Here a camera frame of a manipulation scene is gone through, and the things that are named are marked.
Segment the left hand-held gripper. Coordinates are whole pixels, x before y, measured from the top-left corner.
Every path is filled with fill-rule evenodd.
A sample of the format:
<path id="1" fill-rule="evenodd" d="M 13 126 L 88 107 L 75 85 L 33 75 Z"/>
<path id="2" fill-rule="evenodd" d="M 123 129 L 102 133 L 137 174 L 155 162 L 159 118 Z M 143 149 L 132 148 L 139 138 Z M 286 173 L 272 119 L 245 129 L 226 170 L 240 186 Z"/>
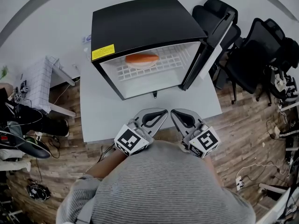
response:
<path id="1" fill-rule="evenodd" d="M 153 143 L 153 136 L 167 117 L 168 111 L 164 108 L 141 110 L 133 119 L 122 126 L 114 138 L 115 146 L 126 156 L 140 153 Z"/>

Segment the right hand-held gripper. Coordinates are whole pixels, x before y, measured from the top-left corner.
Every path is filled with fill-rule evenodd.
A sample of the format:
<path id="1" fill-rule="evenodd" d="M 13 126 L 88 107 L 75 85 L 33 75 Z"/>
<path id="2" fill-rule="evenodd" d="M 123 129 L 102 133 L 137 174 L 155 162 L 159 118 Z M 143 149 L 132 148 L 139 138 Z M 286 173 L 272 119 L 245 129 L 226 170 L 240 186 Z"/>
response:
<path id="1" fill-rule="evenodd" d="M 205 158 L 219 146 L 220 138 L 212 126 L 201 124 L 196 127 L 202 122 L 196 112 L 180 108 L 171 110 L 170 115 L 176 129 L 184 137 L 183 143 L 192 155 Z"/>

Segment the white round plate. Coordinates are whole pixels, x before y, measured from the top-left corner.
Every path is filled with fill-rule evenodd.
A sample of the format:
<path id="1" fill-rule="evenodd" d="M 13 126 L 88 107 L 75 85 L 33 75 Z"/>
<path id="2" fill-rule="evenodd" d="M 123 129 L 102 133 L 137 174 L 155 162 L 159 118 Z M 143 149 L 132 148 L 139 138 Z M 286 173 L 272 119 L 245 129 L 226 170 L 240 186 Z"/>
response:
<path id="1" fill-rule="evenodd" d="M 154 61 L 154 62 L 148 62 L 148 63 L 127 63 L 127 66 L 131 67 L 131 68 L 135 68 L 135 69 L 145 69 L 145 68 L 149 68 L 153 65 L 155 65 L 156 63 L 158 62 L 157 61 Z"/>

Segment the orange carrot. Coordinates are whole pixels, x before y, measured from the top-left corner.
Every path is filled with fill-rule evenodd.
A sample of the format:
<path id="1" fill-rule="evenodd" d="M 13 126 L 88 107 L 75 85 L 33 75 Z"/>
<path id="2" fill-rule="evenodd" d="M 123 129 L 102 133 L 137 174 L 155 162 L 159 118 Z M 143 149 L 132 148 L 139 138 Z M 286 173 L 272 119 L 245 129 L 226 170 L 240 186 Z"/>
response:
<path id="1" fill-rule="evenodd" d="M 159 56 L 155 54 L 131 54 L 126 56 L 127 63 L 148 63 L 159 60 Z"/>

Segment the black mini fridge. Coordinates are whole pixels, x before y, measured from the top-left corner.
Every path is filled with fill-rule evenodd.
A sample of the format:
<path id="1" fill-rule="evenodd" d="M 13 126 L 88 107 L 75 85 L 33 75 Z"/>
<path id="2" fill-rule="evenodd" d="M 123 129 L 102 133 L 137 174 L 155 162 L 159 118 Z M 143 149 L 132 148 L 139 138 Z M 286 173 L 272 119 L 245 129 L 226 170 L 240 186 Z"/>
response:
<path id="1" fill-rule="evenodd" d="M 232 26 L 229 11 L 207 36 L 178 0 L 133 0 L 95 11 L 92 18 L 92 60 L 102 63 L 143 49 L 200 41 L 198 59 L 182 87 L 187 90 L 202 71 L 209 72 L 222 52 L 220 42 Z"/>

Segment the person's left forearm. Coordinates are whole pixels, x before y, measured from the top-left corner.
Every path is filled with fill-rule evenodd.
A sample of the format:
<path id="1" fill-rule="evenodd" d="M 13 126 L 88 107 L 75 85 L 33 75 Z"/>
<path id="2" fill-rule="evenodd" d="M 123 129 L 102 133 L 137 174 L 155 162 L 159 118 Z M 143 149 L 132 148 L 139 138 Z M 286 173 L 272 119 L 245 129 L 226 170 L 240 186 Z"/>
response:
<path id="1" fill-rule="evenodd" d="M 86 175 L 91 175 L 94 178 L 103 179 L 109 175 L 127 156 L 119 149 L 115 150 L 104 160 L 99 161 L 86 171 Z"/>

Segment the person's right forearm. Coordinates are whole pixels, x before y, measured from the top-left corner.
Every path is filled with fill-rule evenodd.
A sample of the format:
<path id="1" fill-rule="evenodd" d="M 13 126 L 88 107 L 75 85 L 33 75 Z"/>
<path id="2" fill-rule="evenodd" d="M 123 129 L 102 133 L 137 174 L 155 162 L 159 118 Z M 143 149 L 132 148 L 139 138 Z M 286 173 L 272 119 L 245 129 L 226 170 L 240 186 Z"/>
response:
<path id="1" fill-rule="evenodd" d="M 208 166 L 208 168 L 210 169 L 210 171 L 214 174 L 217 175 L 217 172 L 214 168 L 213 162 L 211 160 L 211 158 L 208 156 L 206 158 L 204 158 L 204 161 L 206 162 L 206 165 Z"/>

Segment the grey table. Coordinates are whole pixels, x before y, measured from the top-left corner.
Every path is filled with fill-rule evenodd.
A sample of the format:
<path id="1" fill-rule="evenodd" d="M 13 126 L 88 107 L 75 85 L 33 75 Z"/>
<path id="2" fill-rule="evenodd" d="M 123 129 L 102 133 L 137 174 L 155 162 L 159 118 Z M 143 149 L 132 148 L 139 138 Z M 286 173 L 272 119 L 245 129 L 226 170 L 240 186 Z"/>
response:
<path id="1" fill-rule="evenodd" d="M 89 61 L 81 68 L 80 104 L 85 142 L 112 139 L 120 128 L 140 110 L 147 108 L 185 108 L 202 118 L 221 113 L 220 103 L 207 70 L 202 70 L 187 90 L 183 90 L 188 71 L 198 59 L 200 41 L 177 43 L 143 49 L 133 54 L 154 54 L 153 49 L 183 45 L 190 58 L 185 68 L 174 68 L 126 81 L 119 81 L 116 59 L 96 63 Z"/>

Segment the person's grey striped sweater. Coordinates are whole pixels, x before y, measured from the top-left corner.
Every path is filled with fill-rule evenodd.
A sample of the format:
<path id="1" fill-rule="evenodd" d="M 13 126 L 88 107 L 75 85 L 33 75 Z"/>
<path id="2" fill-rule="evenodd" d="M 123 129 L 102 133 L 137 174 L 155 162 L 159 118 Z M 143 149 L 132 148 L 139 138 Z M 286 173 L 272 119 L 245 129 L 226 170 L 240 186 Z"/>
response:
<path id="1" fill-rule="evenodd" d="M 225 188 L 204 158 L 158 140 L 103 179 L 84 174 L 56 224 L 255 224 L 252 206 Z"/>

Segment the black hard-shell backpack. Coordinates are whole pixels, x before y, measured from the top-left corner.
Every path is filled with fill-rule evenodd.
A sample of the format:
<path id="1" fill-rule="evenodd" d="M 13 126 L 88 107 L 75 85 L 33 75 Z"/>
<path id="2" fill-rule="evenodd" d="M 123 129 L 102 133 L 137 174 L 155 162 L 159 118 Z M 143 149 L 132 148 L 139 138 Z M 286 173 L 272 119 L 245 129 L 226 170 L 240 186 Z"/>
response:
<path id="1" fill-rule="evenodd" d="M 20 150 L 38 159 L 48 159 L 51 156 L 46 145 L 35 139 L 23 137 L 21 131 L 0 130 L 0 149 Z"/>

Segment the white grid tablecloth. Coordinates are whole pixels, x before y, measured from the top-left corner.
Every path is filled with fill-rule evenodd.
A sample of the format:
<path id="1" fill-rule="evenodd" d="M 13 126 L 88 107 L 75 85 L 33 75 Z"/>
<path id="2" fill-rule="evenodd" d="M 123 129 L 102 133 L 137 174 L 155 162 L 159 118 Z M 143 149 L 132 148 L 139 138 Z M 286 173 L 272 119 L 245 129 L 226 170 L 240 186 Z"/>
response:
<path id="1" fill-rule="evenodd" d="M 22 82 L 26 82 L 26 87 L 29 92 L 25 94 L 19 101 L 20 104 L 43 110 L 46 113 L 51 111 L 49 105 L 49 93 L 52 69 L 54 65 L 60 65 L 59 59 L 46 56 L 29 66 L 21 72 L 14 86 L 21 89 Z"/>

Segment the black round device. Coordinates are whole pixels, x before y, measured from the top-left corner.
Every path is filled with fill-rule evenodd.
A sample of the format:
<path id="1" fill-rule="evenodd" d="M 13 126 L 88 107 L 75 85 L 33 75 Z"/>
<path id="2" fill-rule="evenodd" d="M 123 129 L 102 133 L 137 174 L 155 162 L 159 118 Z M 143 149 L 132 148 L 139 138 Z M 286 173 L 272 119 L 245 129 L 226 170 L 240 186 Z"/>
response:
<path id="1" fill-rule="evenodd" d="M 29 184 L 27 187 L 29 196 L 38 201 L 46 201 L 50 198 L 50 191 L 47 187 L 40 184 Z"/>

